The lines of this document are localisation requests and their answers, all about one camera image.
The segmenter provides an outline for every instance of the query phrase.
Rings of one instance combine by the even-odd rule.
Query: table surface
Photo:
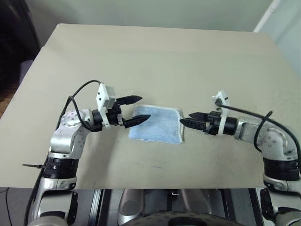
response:
[[[225,90],[232,106],[273,118],[300,137],[300,79],[262,33],[60,24],[0,120],[0,186],[33,187],[69,94],[98,79],[118,97],[176,107],[183,116],[214,110]],[[76,98],[96,108],[97,84]],[[122,108],[131,117],[134,105]],[[240,116],[230,112],[230,116]],[[230,136],[185,128],[181,145],[145,143],[114,127],[90,134],[77,188],[247,188],[263,186],[261,154]]]

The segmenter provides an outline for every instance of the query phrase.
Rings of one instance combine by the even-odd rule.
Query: blue towel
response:
[[[183,126],[180,111],[176,108],[139,105],[133,116],[150,114],[150,118],[140,125],[130,128],[130,139],[145,142],[163,142],[169,144],[183,143]]]

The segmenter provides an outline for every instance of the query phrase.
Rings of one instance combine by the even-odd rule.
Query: white wall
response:
[[[41,45],[58,23],[253,31],[271,0],[26,0]]]
[[[268,33],[301,77],[301,0],[281,0],[260,29]]]

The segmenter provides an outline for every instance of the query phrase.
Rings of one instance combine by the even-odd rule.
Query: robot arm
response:
[[[140,99],[138,96],[116,99],[113,88],[101,83],[96,95],[96,110],[78,110],[75,104],[75,110],[61,117],[50,141],[46,163],[34,166],[42,168],[43,174],[33,203],[30,226],[65,226],[74,223],[78,195],[72,189],[76,185],[76,171],[87,135],[111,126],[129,128],[146,121],[150,115],[138,115],[125,120],[121,113],[121,105],[133,104]]]
[[[217,110],[222,110],[220,106],[229,106],[224,92],[213,96],[213,100]],[[236,119],[221,112],[192,113],[189,116],[191,118],[180,120],[186,127],[210,135],[220,135],[222,125],[223,134],[252,144],[256,140],[264,162],[263,182],[266,188],[261,190],[263,216],[276,225],[291,225],[295,222],[299,224],[301,175],[298,141],[295,142],[282,126],[278,126],[279,123],[271,123],[272,120],[262,123],[258,118]]]

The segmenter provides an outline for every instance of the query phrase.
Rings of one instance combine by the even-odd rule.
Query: beige table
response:
[[[300,137],[300,79],[262,33],[60,24],[35,59],[0,120],[0,186],[32,187],[69,94],[99,79],[137,104],[214,110],[225,90],[233,106],[265,114]],[[96,108],[97,85],[77,97]],[[123,107],[130,117],[133,105]],[[261,154],[230,136],[185,129],[184,143],[128,139],[115,127],[90,134],[77,188],[241,188],[262,186]]]

